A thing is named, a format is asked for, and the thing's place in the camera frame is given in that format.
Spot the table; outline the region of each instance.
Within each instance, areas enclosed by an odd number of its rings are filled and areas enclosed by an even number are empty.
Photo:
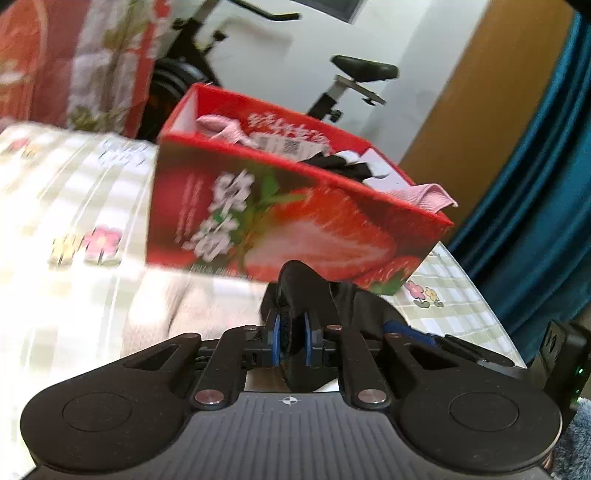
[[[152,144],[112,134],[32,123],[0,134],[0,478],[20,478],[33,467],[18,422],[27,401],[43,388],[142,348],[156,334],[198,328],[204,333],[207,325],[215,325],[208,330],[214,335],[225,326],[228,299],[244,323],[257,319],[264,284],[146,274],[156,153]],[[92,239],[101,225],[121,230],[117,253],[103,265],[82,251],[71,255],[73,245],[85,235]],[[56,256],[72,261],[51,263]],[[196,325],[192,315],[176,315],[172,322],[169,316],[167,325],[162,320],[166,311],[152,317],[165,327],[134,323],[137,312],[134,317],[129,310],[148,281],[172,281],[170,291],[185,282],[186,289],[179,290],[183,311],[205,312],[206,325]],[[486,301],[442,244],[405,287],[386,299],[419,330],[456,335],[524,366]]]

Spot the white label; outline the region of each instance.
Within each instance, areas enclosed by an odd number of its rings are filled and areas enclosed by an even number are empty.
[[[280,155],[295,162],[308,160],[319,152],[326,155],[330,151],[328,145],[283,137],[282,135],[253,132],[251,138],[256,143],[257,149]]]

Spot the blue curtain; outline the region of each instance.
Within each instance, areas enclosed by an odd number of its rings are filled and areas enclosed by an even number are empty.
[[[576,14],[535,117],[449,244],[526,362],[549,321],[591,300],[590,86],[591,28]]]

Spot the metal screw head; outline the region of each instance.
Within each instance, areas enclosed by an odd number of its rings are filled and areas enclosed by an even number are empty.
[[[195,393],[195,400],[203,405],[218,405],[223,399],[223,393],[219,390],[207,389]]]
[[[359,392],[357,394],[357,398],[363,403],[377,405],[378,403],[384,403],[388,397],[381,390],[377,390],[376,388],[368,388],[367,390],[362,390]]]

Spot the bed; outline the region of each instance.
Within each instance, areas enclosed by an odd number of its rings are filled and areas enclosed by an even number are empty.
[[[156,154],[146,142],[40,124],[0,134],[0,478],[33,467],[18,422],[43,388],[185,331],[217,338],[259,321],[265,284],[145,267]],[[106,256],[82,248],[109,235]],[[386,299],[417,329],[524,366],[442,244]]]

